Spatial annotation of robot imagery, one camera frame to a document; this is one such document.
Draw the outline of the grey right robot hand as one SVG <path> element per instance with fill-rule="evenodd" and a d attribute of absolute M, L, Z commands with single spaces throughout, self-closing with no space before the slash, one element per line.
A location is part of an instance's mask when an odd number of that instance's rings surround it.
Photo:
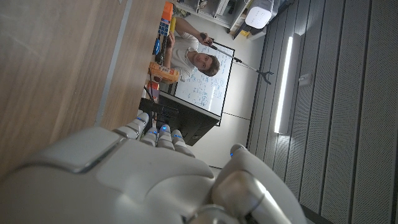
<path fill-rule="evenodd" d="M 84 129 L 26 159 L 1 180 L 1 222 L 305 223 L 290 189 L 244 146 L 214 173 L 179 130 L 148 120 Z"/>

